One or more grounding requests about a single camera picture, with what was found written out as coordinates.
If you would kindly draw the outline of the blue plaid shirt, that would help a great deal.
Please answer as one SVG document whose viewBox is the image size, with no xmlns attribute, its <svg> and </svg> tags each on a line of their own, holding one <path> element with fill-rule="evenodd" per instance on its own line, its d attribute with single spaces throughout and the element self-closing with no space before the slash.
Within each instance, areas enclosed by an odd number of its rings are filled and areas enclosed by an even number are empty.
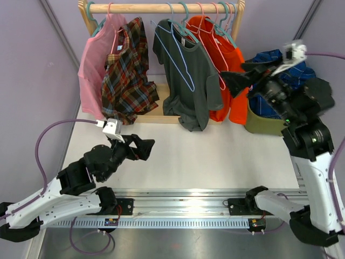
<svg viewBox="0 0 345 259">
<path fill-rule="evenodd" d="M 279 49 L 265 51 L 257 53 L 252 59 L 248 59 L 247 63 L 263 63 L 275 61 L 282 58 L 282 53 Z M 313 69 L 308 67 L 305 62 L 299 63 L 298 65 L 284 71 L 279 74 L 279 78 L 286 84 L 296 90 L 300 86 L 303 86 L 305 82 L 310 78 L 315 78 L 316 74 Z M 261 96 L 256 96 L 249 100 L 251 111 L 263 118 L 269 119 L 280 119 L 276 111 L 269 106 L 266 100 Z"/>
</svg>

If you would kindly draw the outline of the red brown plaid shirt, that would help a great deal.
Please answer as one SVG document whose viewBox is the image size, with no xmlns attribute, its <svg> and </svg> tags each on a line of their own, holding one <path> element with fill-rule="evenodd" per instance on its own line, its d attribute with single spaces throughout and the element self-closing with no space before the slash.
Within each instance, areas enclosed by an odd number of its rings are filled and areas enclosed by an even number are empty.
<svg viewBox="0 0 345 259">
<path fill-rule="evenodd" d="M 120 51 L 109 54 L 101 86 L 102 114 L 132 125 L 138 115 L 158 107 L 156 84 L 149 81 L 148 42 L 141 17 L 119 28 L 116 36 Z"/>
</svg>

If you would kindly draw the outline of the pink hanger with plaid shirt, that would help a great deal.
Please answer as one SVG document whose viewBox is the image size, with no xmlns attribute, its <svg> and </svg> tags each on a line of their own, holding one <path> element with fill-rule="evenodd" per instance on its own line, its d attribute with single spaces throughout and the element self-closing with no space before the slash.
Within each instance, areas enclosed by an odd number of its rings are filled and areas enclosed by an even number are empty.
<svg viewBox="0 0 345 259">
<path fill-rule="evenodd" d="M 109 21 L 109 23 L 111 25 L 113 33 L 114 33 L 114 39 L 113 39 L 113 44 L 112 44 L 112 47 L 111 47 L 110 54 L 112 54 L 113 51 L 114 51 L 118 32 L 121 31 L 121 30 L 119 30 L 119 28 L 122 25 L 124 25 L 125 22 L 126 22 L 126 19 L 125 19 L 124 15 L 119 14 L 119 13 L 110 13 L 110 7 L 111 7 L 112 4 L 113 3 L 110 2 L 109 5 L 108 5 L 108 8 L 107 8 L 107 18 L 108 18 L 108 21 Z"/>
</svg>

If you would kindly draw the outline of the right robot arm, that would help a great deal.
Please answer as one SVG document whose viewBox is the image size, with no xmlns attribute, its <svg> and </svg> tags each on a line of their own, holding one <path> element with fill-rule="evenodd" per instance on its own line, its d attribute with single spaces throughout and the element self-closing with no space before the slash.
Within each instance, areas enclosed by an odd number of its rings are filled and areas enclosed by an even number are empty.
<svg viewBox="0 0 345 259">
<path fill-rule="evenodd" d="M 242 68 L 241 73 L 223 71 L 220 75 L 233 97 L 252 86 L 248 97 L 263 97 L 285 122 L 282 137 L 309 200 L 308 205 L 301 205 L 259 186 L 246 192 L 245 209 L 251 214 L 267 212 L 278 217 L 305 244 L 336 244 L 344 234 L 344 206 L 334 172 L 339 150 L 320 119 L 320 114 L 335 105 L 329 83 L 310 78 L 294 90 L 279 78 L 279 61 L 243 63 Z"/>
</svg>

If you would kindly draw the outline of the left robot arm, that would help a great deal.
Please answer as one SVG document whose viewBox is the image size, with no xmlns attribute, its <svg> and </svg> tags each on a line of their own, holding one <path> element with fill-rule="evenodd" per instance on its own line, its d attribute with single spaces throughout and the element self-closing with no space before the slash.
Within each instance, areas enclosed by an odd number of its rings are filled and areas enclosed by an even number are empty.
<svg viewBox="0 0 345 259">
<path fill-rule="evenodd" d="M 110 187 L 97 187 L 106 182 L 126 160 L 146 161 L 155 140 L 142 140 L 138 135 L 125 135 L 109 141 L 110 146 L 97 145 L 81 159 L 69 164 L 47 184 L 46 191 L 35 193 L 37 200 L 17 203 L 2 202 L 1 239 L 23 242 L 55 223 L 82 215 L 109 215 L 118 209 Z"/>
</svg>

